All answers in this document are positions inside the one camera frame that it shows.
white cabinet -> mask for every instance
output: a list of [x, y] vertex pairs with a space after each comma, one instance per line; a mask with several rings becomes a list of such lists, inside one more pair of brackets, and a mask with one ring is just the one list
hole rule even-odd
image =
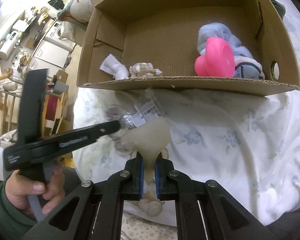
[[41, 41], [34, 57], [63, 68], [69, 51], [47, 41]]
[[32, 57], [28, 66], [28, 70], [44, 69], [44, 68], [48, 69], [47, 76], [51, 78], [57, 73], [58, 70], [61, 70], [61, 68], [52, 65], [51, 63], [45, 62], [36, 57]]

washing machine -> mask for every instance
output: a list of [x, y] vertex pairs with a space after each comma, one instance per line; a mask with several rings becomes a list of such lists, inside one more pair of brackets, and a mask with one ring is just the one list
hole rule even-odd
[[50, 28], [50, 30], [48, 31], [44, 40], [71, 52], [74, 49], [75, 43], [66, 38], [62, 38], [62, 39], [60, 38], [61, 26], [62, 26], [62, 23], [56, 21], [53, 24], [53, 26]]

green sleeve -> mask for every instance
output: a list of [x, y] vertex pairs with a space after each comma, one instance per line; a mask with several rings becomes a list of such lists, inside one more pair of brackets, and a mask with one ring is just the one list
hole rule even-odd
[[6, 182], [0, 184], [0, 234], [7, 240], [20, 239], [36, 221], [23, 215], [8, 200]]

hole in box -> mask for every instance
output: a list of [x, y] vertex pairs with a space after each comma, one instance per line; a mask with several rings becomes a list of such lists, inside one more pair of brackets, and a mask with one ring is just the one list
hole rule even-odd
[[277, 62], [272, 62], [271, 64], [271, 79], [277, 81], [279, 79], [280, 71]]

barcode label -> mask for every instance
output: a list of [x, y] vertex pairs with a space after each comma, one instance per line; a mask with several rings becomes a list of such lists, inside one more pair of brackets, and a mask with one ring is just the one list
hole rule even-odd
[[143, 113], [143, 114], [144, 114], [144, 115], [147, 115], [147, 114], [151, 113], [151, 112], [154, 111], [154, 110], [155, 110], [156, 113], [158, 112], [158, 110], [157, 110], [155, 107], [151, 107], [148, 111], [146, 111], [146, 112]]
[[135, 127], [139, 127], [139, 126], [143, 125], [144, 123], [146, 123], [143, 115], [140, 112], [131, 116], [130, 121], [135, 125]]
[[161, 117], [160, 111], [153, 100], [150, 102], [145, 103], [139, 111], [142, 113], [144, 120], [149, 122], [152, 119]]

